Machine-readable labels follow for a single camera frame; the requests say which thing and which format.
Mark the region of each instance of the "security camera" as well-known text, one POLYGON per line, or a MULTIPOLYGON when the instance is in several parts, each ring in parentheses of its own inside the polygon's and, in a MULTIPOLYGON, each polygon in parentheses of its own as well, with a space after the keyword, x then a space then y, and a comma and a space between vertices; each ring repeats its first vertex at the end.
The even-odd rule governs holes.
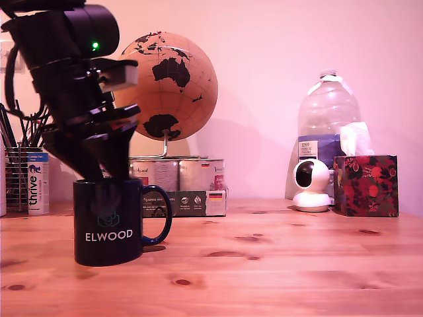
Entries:
POLYGON ((300 211, 327 211, 330 198, 325 190, 329 184, 329 169, 321 160, 310 158, 299 162, 293 169, 293 180, 299 191, 293 204, 300 211))

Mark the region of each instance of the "cork globe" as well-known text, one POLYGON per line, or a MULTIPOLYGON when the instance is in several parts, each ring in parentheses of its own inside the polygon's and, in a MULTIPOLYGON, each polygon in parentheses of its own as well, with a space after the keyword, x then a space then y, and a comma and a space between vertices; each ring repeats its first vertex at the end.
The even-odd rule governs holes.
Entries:
POLYGON ((156 140, 184 139, 200 130, 217 102, 217 78, 208 56, 176 34, 150 33, 133 41, 121 59, 138 61, 138 84, 114 93, 117 107, 138 104, 137 131, 156 140))

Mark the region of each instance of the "mesh pen holder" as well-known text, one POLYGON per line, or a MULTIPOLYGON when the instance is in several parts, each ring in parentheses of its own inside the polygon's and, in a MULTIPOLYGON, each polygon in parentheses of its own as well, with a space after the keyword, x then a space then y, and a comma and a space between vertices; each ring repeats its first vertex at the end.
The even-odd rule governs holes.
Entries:
POLYGON ((6 147, 7 210, 28 210, 28 153, 42 152, 40 147, 6 147))

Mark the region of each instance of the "floral tissue box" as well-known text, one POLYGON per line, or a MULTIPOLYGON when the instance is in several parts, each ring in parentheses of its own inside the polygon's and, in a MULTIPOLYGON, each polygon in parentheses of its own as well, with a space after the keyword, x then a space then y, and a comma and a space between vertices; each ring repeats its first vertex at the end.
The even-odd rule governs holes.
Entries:
POLYGON ((398 217, 397 157, 334 158, 335 209, 346 216, 398 217))

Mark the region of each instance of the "water jug cap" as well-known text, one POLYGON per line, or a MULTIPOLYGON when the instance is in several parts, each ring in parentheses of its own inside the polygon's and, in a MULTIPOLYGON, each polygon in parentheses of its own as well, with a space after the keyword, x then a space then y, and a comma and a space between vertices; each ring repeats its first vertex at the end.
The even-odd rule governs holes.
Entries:
POLYGON ((320 78, 322 79, 324 76, 336 76, 336 70, 335 69, 323 69, 320 73, 320 78))

